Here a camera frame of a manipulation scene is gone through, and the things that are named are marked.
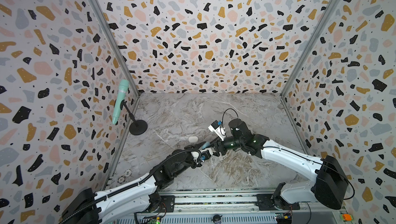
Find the white earbud charging case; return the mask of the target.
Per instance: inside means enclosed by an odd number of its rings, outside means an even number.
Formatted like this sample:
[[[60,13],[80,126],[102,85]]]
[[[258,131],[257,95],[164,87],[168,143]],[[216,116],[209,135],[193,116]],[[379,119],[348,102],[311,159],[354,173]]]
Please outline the white earbud charging case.
[[[192,144],[195,144],[195,143],[197,143],[197,142],[199,141],[199,138],[198,138],[197,136],[190,136],[190,137],[188,138],[188,141],[189,141],[190,143],[192,143]]]

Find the blue earbud charging case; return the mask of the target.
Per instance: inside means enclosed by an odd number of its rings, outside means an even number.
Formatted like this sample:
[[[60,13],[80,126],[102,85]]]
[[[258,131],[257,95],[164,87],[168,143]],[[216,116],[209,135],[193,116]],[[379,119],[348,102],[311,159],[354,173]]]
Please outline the blue earbud charging case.
[[[205,142],[205,143],[202,145],[202,147],[200,148],[200,150],[206,149],[206,148],[208,148],[208,147],[210,147],[210,146],[211,146],[210,142]]]

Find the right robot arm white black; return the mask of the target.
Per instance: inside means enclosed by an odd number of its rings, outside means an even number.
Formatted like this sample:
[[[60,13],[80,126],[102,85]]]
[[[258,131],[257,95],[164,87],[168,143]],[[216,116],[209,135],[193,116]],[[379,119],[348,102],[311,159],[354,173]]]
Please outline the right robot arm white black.
[[[336,158],[306,155],[264,135],[253,134],[239,118],[230,121],[229,128],[230,136],[226,135],[222,122],[214,121],[208,127],[218,136],[210,144],[213,155],[223,156],[229,150],[241,149],[251,156],[276,162],[307,178],[307,181],[300,183],[281,182],[269,198],[268,207],[290,210],[300,202],[318,202],[327,208],[340,210],[348,199],[345,194],[351,184]]]

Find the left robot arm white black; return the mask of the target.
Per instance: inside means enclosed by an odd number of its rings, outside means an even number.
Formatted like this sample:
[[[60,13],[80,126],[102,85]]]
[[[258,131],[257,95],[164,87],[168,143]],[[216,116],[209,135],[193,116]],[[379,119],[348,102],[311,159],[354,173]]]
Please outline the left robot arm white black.
[[[62,224],[108,224],[132,213],[154,211],[161,202],[159,190],[173,183],[185,170],[200,167],[213,149],[176,150],[142,177],[116,188],[94,193],[84,190],[67,207]]]

